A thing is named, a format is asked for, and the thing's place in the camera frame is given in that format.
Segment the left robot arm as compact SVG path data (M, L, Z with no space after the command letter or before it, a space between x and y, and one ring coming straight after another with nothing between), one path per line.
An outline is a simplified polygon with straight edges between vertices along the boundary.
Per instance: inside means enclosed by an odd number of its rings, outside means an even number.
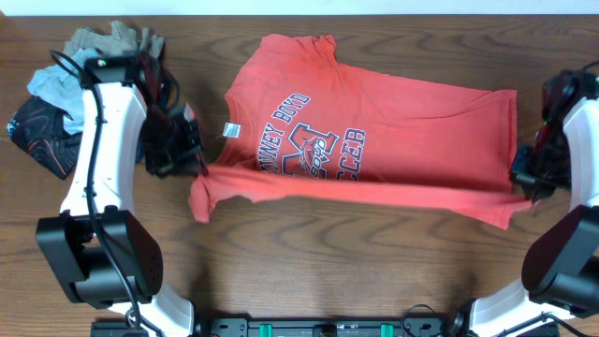
M173 75L146 51L53 61L79 82L84 127L72 183L37 244L66 297L122 316L94 336L198 336L193 303L165 283L157 241L135 216L139 158L158 178L206 173L194 112Z

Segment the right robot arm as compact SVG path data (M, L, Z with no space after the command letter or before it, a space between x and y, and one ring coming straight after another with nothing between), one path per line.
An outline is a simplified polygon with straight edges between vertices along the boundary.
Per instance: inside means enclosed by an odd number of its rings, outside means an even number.
M543 126L519 147L510 179L532 201L558 189L570 211L528 250L519 279L462 306L448 336L557 336L598 313L598 76L565 69L542 88Z

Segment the red printed t-shirt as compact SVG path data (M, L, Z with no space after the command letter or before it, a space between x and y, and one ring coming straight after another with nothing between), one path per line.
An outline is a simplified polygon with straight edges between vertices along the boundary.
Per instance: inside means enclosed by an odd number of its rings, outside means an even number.
M500 228L513 193L517 95L338 62L331 36L264 37L225 95L226 141L192 184L199 222L223 200L306 197L447 209Z

